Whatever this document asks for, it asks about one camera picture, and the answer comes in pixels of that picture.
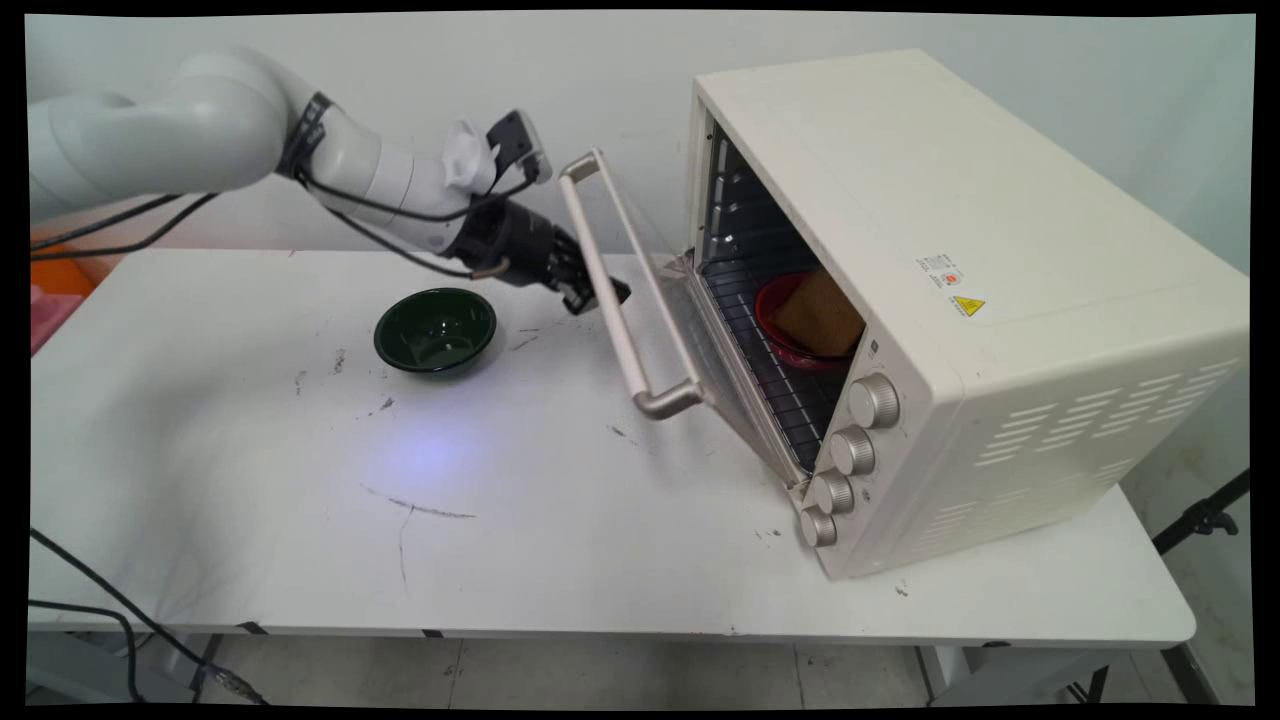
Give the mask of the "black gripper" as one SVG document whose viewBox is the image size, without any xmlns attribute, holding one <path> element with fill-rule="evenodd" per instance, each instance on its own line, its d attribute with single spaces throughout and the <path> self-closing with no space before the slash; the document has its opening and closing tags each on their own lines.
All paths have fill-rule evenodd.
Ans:
<svg viewBox="0 0 1280 720">
<path fill-rule="evenodd" d="M 598 306 L 577 240 L 517 202 L 494 202 L 471 211 L 448 247 L 448 258 L 515 287 L 554 288 L 559 282 L 562 304 L 573 316 Z M 612 275 L 609 281 L 618 305 L 625 304 L 631 287 Z"/>
</svg>

